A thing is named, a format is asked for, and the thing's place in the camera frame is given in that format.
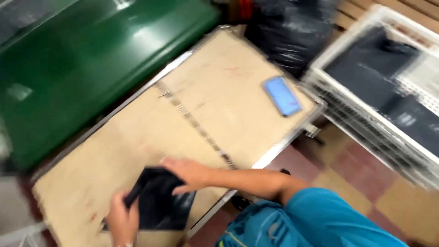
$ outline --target wooden pallet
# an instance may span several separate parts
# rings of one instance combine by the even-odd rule
[[[387,6],[439,33],[439,0],[344,0],[338,7],[334,38],[347,30],[373,4]]]

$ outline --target white plastic crate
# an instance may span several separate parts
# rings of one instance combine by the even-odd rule
[[[418,144],[324,69],[370,27],[383,25],[391,39],[421,51],[396,78],[399,94],[415,94],[439,116],[439,35],[390,8],[375,4],[310,66],[304,86],[329,104],[325,116],[379,160],[425,188],[439,189],[439,158]]]

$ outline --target hand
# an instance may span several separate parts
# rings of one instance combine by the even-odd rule
[[[213,169],[195,160],[165,157],[160,162],[164,168],[183,180],[186,185],[178,186],[173,195],[199,190],[209,186],[209,178]]]
[[[128,243],[134,243],[139,230],[139,199],[137,198],[128,210],[123,202],[128,193],[129,191],[118,192],[113,195],[110,212],[105,219],[115,247],[125,247]]]

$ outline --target blue shirt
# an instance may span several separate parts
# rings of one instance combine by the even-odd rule
[[[227,226],[217,247],[407,247],[336,193],[297,192],[286,207],[261,200]]]

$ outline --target blue phone case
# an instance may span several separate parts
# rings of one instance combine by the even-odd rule
[[[283,116],[291,116],[302,109],[283,77],[270,78],[263,83],[263,87]]]

